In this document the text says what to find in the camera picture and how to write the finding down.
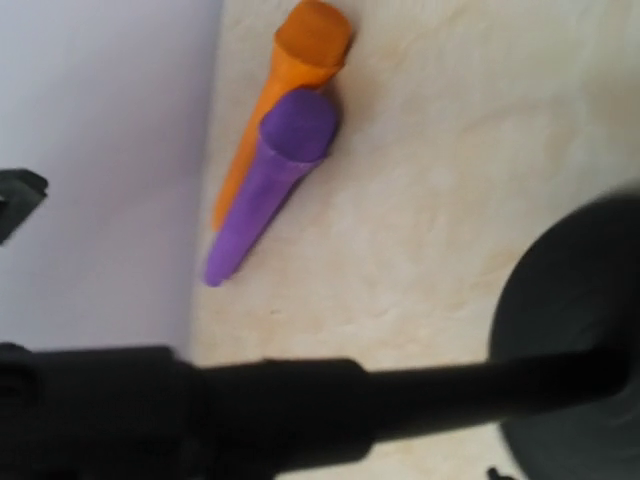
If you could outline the short black microphone stand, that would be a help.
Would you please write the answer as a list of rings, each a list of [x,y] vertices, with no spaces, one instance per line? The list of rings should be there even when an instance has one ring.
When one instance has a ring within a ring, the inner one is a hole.
[[[639,191],[599,197],[513,270],[485,362],[196,367],[166,347],[1,348],[5,479],[272,479],[498,423],[530,479],[639,475]]]

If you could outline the orange toy microphone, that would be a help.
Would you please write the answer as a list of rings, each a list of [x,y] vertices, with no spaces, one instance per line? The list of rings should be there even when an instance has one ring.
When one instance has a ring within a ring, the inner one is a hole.
[[[269,73],[213,208],[214,231],[222,227],[252,165],[262,118],[290,91],[326,85],[344,66],[351,35],[347,17],[323,1],[299,2],[276,30]]]

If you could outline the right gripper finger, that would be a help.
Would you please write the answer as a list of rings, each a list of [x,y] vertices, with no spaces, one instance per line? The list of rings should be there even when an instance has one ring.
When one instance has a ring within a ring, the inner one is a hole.
[[[24,168],[1,170],[1,244],[4,244],[47,198],[49,182]]]

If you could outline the purple toy microphone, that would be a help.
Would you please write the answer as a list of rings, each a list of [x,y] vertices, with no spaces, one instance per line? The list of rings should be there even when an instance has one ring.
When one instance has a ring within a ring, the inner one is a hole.
[[[210,248],[206,285],[218,287],[240,268],[294,187],[326,157],[338,124],[331,100],[305,88],[266,113],[248,174]]]

